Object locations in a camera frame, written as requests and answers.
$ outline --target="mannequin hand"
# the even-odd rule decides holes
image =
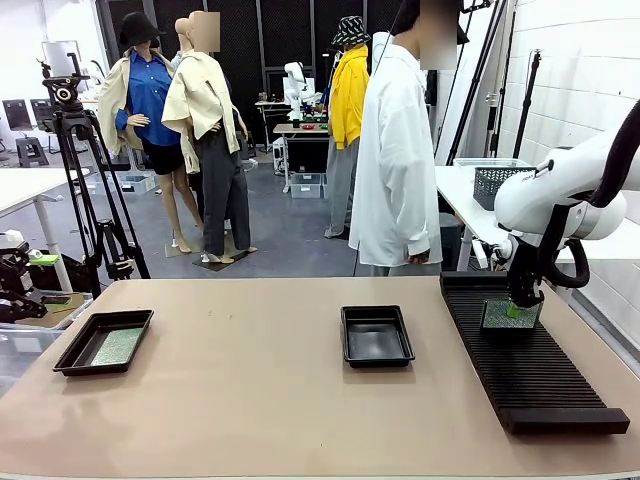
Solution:
[[[147,117],[145,117],[141,113],[137,115],[131,115],[127,119],[127,125],[131,125],[132,127],[146,127],[150,123],[151,123],[151,120],[149,120]]]
[[[411,255],[409,257],[409,264],[422,265],[424,263],[427,263],[429,261],[429,253],[430,251],[427,250],[426,252],[419,253],[418,255]]]

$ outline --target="white long-sleeve shirt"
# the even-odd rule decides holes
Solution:
[[[426,83],[413,55],[387,45],[365,96],[349,238],[365,265],[397,267],[427,250],[442,262]]]

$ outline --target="desk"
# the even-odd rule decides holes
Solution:
[[[83,168],[82,173],[87,175],[89,170]],[[71,176],[75,179],[76,172],[71,172]],[[3,168],[0,170],[0,218],[33,204],[42,225],[47,248],[52,254],[61,255],[44,207],[44,202],[56,202],[58,199],[44,193],[66,183],[64,168]],[[55,263],[55,269],[62,291],[72,292],[62,258]]]
[[[640,380],[568,306],[545,289],[541,321],[627,435],[506,434],[438,282],[115,282],[0,399],[0,477],[638,475]],[[402,308],[411,368],[344,364],[340,307],[372,304]],[[141,308],[155,314],[128,373],[51,371],[91,313]]]
[[[291,110],[291,106],[287,105],[284,102],[256,102],[256,107],[260,110],[262,114],[262,123],[264,124],[264,148],[265,151],[269,151],[271,148],[271,143],[269,142],[269,125],[267,124],[267,114],[268,110]]]
[[[313,125],[315,128],[313,130],[305,130],[303,125]],[[320,128],[320,123],[302,123],[300,127],[294,128],[292,123],[279,123],[276,125],[276,128],[273,129],[273,133],[276,135],[282,136],[282,141],[284,142],[284,188],[282,189],[282,193],[289,193],[289,188],[291,187],[290,178],[289,178],[289,159],[287,158],[287,138],[296,138],[296,136],[300,134],[304,135],[319,135],[326,136],[327,140],[329,139],[329,130],[325,130]]]
[[[436,167],[436,182],[440,194],[467,226],[458,257],[458,271],[465,271],[473,236],[489,244],[499,244],[508,238],[508,233],[498,228],[494,212],[485,210],[473,199],[473,167]],[[609,237],[583,240],[582,244],[590,260],[637,262],[640,260],[640,226],[625,219]],[[560,252],[558,263],[573,263],[569,249]]]

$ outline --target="black tray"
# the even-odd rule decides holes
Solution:
[[[153,311],[137,310],[129,312],[95,313],[82,327],[76,338],[53,368],[65,376],[95,375],[99,373],[121,373],[129,370],[131,361],[149,328]],[[117,330],[141,329],[135,344],[126,351],[126,360],[118,363],[92,365],[107,336]]]
[[[342,307],[342,349],[353,368],[406,367],[416,357],[400,307]]]
[[[481,328],[486,300],[507,299],[503,273],[444,272],[442,295],[505,430],[530,434],[622,434],[629,418],[608,408],[544,326]]]

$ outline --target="black skirt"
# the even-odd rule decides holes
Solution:
[[[156,175],[169,175],[184,165],[184,157],[182,156],[182,149],[179,143],[162,147],[149,143],[144,138],[141,140],[144,153],[149,157],[149,161],[151,165],[153,165],[153,170],[156,172]]]

